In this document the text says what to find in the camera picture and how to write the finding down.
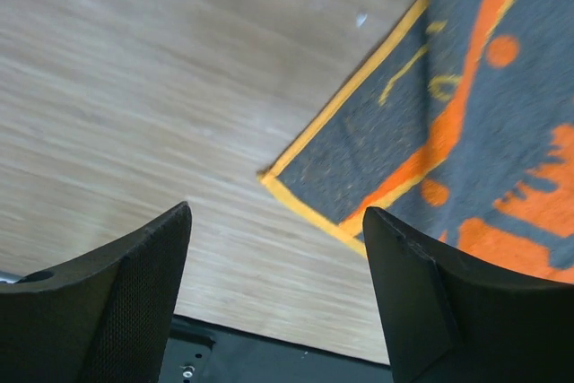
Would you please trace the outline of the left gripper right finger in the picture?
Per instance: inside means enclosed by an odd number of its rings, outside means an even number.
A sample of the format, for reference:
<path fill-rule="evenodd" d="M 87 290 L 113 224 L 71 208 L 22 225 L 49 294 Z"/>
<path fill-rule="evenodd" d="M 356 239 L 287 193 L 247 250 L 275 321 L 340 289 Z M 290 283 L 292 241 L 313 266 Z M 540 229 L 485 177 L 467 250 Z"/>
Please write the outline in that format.
<path fill-rule="evenodd" d="M 363 233 L 394 381 L 572 381 L 570 284 L 492 265 L 376 207 Z"/>

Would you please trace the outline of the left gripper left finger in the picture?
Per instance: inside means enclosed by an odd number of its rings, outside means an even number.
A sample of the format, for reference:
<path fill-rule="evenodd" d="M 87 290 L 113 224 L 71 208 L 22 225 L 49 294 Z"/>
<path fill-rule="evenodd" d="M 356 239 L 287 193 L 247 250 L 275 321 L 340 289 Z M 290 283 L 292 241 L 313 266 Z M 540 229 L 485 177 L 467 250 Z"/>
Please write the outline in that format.
<path fill-rule="evenodd" d="M 1 285 L 3 382 L 156 382 L 187 258 L 181 202 L 126 236 Z"/>

